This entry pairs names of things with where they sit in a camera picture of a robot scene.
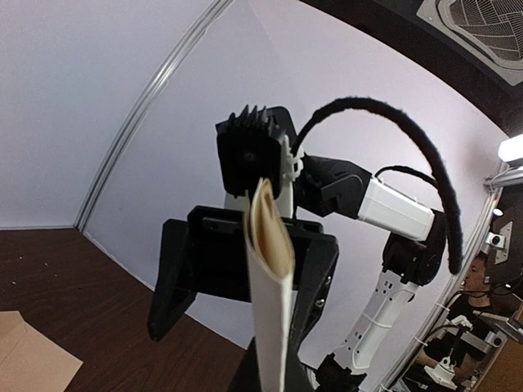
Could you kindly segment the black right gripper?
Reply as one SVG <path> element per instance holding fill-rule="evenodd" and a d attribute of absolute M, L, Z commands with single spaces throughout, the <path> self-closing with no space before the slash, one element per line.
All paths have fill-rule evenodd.
<path fill-rule="evenodd" d="M 319 321 L 339 256 L 337 240 L 314 221 L 283 219 L 295 254 L 297 289 L 288 338 L 288 363 Z M 147 319 L 150 339 L 161 341 L 197 293 L 250 302 L 243 213 L 197 206 L 186 220 L 164 222 L 159 272 Z"/>

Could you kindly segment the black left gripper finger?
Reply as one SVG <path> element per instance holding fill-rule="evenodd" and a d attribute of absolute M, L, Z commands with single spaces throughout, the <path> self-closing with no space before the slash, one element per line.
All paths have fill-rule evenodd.
<path fill-rule="evenodd" d="M 309 320 L 257 320 L 254 338 L 228 390 L 309 391 L 311 382 L 297 352 L 310 330 Z"/>

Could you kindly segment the white paper letter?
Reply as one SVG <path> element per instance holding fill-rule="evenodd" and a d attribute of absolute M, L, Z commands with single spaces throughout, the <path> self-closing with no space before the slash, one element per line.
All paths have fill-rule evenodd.
<path fill-rule="evenodd" d="M 289 318 L 292 309 L 292 280 L 285 278 L 283 281 L 274 280 L 261 266 L 254 255 L 253 247 L 248 240 L 246 226 L 247 212 L 244 217 L 245 245 L 248 261 L 250 293 L 253 302 L 254 328 L 257 320 L 266 321 L 270 318 Z"/>

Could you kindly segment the tan paper envelope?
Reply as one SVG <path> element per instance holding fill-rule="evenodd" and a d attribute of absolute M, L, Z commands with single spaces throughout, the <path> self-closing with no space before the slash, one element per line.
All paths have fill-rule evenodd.
<path fill-rule="evenodd" d="M 261 267 L 277 281 L 293 276 L 295 255 L 268 178 L 260 178 L 247 210 L 248 240 Z"/>

